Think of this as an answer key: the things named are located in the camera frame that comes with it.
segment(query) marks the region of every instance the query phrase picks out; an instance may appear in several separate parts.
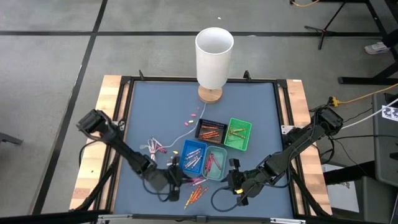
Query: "concrete floor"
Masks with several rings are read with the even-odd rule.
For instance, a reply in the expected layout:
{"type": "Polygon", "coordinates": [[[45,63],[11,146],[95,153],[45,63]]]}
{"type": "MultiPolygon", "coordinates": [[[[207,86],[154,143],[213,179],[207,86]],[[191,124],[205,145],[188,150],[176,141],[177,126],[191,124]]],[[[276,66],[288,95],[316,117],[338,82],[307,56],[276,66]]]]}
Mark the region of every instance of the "concrete floor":
{"type": "MultiPolygon", "coordinates": [[[[384,1],[371,1],[387,31],[397,27],[384,1]]],[[[0,2],[0,30],[91,31],[101,0],[0,2]]],[[[112,0],[106,6],[102,31],[190,31],[210,26],[230,31],[306,32],[304,25],[323,27],[339,4],[318,3],[299,8],[288,1],[238,0],[112,0]]],[[[377,32],[364,4],[347,4],[330,30],[377,32]]],[[[0,131],[24,139],[22,146],[1,144],[0,216],[30,211],[45,163],[50,156],[89,37],[0,36],[0,131]]],[[[231,76],[249,70],[253,78],[303,80],[308,106],[378,90],[381,86],[339,85],[339,76],[371,77],[393,62],[391,54],[368,55],[365,45],[378,38],[235,37],[231,76]]],[[[68,209],[78,172],[78,150],[85,138],[76,122],[94,108],[103,75],[195,76],[194,37],[97,37],[72,120],[45,202],[44,213],[68,209]]],[[[344,118],[370,108],[370,99],[344,105],[344,118]]],[[[347,134],[371,134],[371,121],[347,134]]],[[[370,161],[373,140],[341,141],[358,163],[370,161]]],[[[321,151],[328,141],[318,143],[321,151]]],[[[333,162],[352,165],[340,146],[333,162]]]]}

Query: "blue tray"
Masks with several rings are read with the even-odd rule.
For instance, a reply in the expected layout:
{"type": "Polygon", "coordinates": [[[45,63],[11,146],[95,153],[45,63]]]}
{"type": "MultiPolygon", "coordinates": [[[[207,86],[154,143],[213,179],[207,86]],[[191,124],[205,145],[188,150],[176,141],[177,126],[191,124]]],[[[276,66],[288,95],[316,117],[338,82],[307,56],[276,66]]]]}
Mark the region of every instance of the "blue tray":
{"type": "Polygon", "coordinates": [[[185,140],[184,147],[183,147],[182,153],[181,153],[180,168],[186,172],[200,175],[202,167],[203,167],[203,161],[205,160],[206,148],[207,148],[207,144],[205,144],[203,142],[185,140]],[[201,149],[200,153],[198,154],[198,156],[201,156],[200,161],[196,164],[195,167],[185,168],[185,165],[190,161],[189,159],[187,159],[187,160],[185,159],[186,155],[189,154],[190,152],[197,150],[197,149],[201,149]]]}

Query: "wooden lamp base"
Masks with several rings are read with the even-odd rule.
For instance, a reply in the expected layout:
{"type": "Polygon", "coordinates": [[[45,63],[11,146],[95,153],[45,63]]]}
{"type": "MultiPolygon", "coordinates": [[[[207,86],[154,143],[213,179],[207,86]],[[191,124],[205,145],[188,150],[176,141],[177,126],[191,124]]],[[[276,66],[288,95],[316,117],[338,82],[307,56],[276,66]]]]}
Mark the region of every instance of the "wooden lamp base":
{"type": "Polygon", "coordinates": [[[199,98],[205,103],[217,103],[223,95],[223,89],[209,90],[200,85],[198,94],[199,98]]]}

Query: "white lamp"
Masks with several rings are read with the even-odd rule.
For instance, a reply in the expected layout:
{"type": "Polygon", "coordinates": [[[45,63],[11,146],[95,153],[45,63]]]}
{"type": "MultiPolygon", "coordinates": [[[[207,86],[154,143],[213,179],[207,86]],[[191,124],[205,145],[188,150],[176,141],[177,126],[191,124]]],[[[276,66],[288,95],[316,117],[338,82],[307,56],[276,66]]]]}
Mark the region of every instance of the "white lamp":
{"type": "Polygon", "coordinates": [[[195,39],[198,94],[205,103],[216,103],[223,95],[233,45],[233,36],[217,27],[202,30],[195,39]]]}

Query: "white cable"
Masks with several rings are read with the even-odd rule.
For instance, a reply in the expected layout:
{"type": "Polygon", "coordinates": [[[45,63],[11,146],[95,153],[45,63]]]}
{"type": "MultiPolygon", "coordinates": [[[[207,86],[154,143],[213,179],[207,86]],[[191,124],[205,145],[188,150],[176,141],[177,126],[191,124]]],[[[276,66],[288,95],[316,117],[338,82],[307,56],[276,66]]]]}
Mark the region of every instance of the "white cable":
{"type": "MultiPolygon", "coordinates": [[[[203,111],[201,112],[201,115],[200,115],[199,119],[203,116],[203,114],[204,114],[204,112],[205,112],[206,104],[207,104],[207,103],[205,103],[205,105],[203,106],[203,111]]],[[[176,140],[174,140],[173,144],[171,144],[171,145],[169,145],[169,146],[163,146],[163,148],[172,147],[180,138],[182,138],[182,137],[184,137],[184,136],[186,136],[186,135],[192,133],[192,131],[196,130],[196,128],[197,128],[197,126],[198,126],[198,123],[199,123],[199,122],[196,123],[195,127],[193,127],[193,129],[192,129],[191,131],[187,132],[186,134],[181,135],[181,136],[178,137],[176,140]]]]}
{"type": "MultiPolygon", "coordinates": [[[[387,106],[391,106],[391,105],[393,105],[393,104],[394,104],[395,102],[397,102],[397,101],[398,101],[398,99],[396,99],[396,100],[394,100],[393,102],[389,103],[387,106]]],[[[364,121],[364,120],[367,120],[367,119],[373,117],[374,115],[380,113],[382,110],[383,110],[383,107],[382,107],[381,109],[379,109],[378,111],[376,111],[375,113],[373,113],[373,114],[371,114],[371,115],[365,117],[364,119],[362,119],[362,120],[360,120],[360,121],[357,121],[357,122],[355,122],[355,123],[349,124],[349,125],[347,125],[347,126],[344,126],[344,127],[342,127],[341,129],[346,129],[346,128],[352,127],[352,126],[354,126],[354,125],[356,125],[356,124],[359,124],[360,122],[362,122],[362,121],[364,121]]]]}

